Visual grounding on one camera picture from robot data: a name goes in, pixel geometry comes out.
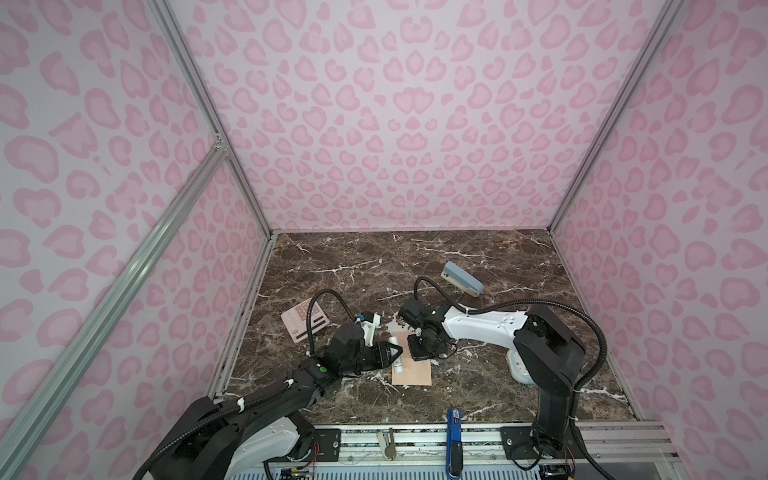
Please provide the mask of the pink envelope with cream flap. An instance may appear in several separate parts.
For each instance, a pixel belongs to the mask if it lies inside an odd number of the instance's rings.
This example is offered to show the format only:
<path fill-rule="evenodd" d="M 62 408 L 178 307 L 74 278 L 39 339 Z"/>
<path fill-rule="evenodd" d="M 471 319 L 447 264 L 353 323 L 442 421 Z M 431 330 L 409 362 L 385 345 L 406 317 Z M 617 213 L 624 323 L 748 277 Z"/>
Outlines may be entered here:
<path fill-rule="evenodd" d="M 392 365 L 392 384 L 395 386 L 430 386 L 432 384 L 431 363 L 416 361 L 408 346 L 408 332 L 397 332 L 390 337 L 392 343 L 402 347 L 403 352 Z"/>

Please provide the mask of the white glue stick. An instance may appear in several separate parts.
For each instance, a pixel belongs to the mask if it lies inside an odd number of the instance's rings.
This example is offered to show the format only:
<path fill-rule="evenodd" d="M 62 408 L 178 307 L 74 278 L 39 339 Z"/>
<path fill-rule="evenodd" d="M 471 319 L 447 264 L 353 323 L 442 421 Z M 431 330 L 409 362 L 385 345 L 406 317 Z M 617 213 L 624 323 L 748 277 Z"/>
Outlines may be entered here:
<path fill-rule="evenodd" d="M 403 352 L 402 346 L 399 344 L 399 341 L 396 337 L 390 337 L 387 340 L 387 343 L 389 345 L 389 349 L 392 356 L 399 356 Z"/>

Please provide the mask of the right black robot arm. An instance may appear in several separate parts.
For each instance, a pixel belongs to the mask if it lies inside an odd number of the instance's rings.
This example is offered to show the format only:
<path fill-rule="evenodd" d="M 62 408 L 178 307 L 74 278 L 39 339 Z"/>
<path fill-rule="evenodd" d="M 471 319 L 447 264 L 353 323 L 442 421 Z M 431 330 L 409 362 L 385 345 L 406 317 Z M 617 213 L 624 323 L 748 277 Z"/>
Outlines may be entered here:
<path fill-rule="evenodd" d="M 525 311 L 507 311 L 428 305 L 412 298 L 398 316 L 416 331 L 408 337 L 415 360 L 446 357 L 462 340 L 506 349 L 513 378 L 538 388 L 538 411 L 522 444 L 533 454 L 554 458 L 568 450 L 577 391 L 593 376 L 585 369 L 585 343 L 552 311 L 559 306 L 535 299 Z"/>

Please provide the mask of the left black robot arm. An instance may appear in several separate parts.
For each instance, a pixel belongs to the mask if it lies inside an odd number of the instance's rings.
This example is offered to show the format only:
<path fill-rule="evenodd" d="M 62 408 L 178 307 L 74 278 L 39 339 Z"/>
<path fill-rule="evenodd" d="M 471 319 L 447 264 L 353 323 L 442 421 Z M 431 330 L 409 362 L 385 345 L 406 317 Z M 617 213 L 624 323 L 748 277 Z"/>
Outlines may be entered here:
<path fill-rule="evenodd" d="M 347 377 L 389 368 L 402 353 L 388 341 L 367 342 L 361 325 L 346 324 L 285 379 L 218 404 L 195 400 L 134 477 L 225 479 L 232 464 L 247 469 L 280 457 L 301 459 L 314 428 L 299 411 L 333 394 Z"/>

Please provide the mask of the blue grey stapler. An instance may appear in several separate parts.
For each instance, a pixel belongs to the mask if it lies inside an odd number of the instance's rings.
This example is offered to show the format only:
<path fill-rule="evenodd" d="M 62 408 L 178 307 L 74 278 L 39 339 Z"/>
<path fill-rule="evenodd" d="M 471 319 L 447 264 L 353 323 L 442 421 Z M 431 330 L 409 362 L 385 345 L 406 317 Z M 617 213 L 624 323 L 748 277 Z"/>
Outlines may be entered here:
<path fill-rule="evenodd" d="M 475 298 L 479 297 L 485 289 L 482 282 L 452 261 L 445 263 L 441 277 L 460 291 Z"/>

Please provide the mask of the beige hanging tag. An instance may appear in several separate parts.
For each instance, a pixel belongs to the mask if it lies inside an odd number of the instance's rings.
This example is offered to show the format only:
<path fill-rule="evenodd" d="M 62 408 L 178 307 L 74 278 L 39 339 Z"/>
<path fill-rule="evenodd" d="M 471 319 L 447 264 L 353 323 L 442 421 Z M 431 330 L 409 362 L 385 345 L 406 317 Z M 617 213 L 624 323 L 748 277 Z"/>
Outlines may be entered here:
<path fill-rule="evenodd" d="M 379 430 L 376 432 L 376 437 L 383 456 L 388 461 L 394 461 L 397 458 L 394 430 L 392 428 Z"/>

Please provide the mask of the blue black clip tool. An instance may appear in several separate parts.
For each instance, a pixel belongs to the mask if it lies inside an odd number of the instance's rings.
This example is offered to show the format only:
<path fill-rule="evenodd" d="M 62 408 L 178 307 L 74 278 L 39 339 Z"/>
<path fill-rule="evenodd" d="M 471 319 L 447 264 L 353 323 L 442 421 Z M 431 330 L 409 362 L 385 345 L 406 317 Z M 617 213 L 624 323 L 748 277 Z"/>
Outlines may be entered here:
<path fill-rule="evenodd" d="M 461 410 L 449 408 L 446 423 L 446 474 L 449 479 L 460 479 L 464 468 Z"/>

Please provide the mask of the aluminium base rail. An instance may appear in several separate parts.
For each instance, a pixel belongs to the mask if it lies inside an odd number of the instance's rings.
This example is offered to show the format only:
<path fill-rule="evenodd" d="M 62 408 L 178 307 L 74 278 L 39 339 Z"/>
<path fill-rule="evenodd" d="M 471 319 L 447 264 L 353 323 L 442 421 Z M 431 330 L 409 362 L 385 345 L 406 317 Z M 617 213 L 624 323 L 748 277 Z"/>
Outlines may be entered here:
<path fill-rule="evenodd" d="M 397 458 L 382 454 L 376 432 L 392 428 Z M 464 479 L 598 479 L 600 465 L 615 479 L 685 479 L 681 458 L 654 421 L 585 421 L 586 454 L 575 446 L 556 458 L 538 458 L 521 442 L 523 423 L 462 424 Z M 271 463 L 274 479 L 445 479 L 447 425 L 323 425 L 328 435 L 318 460 Z"/>

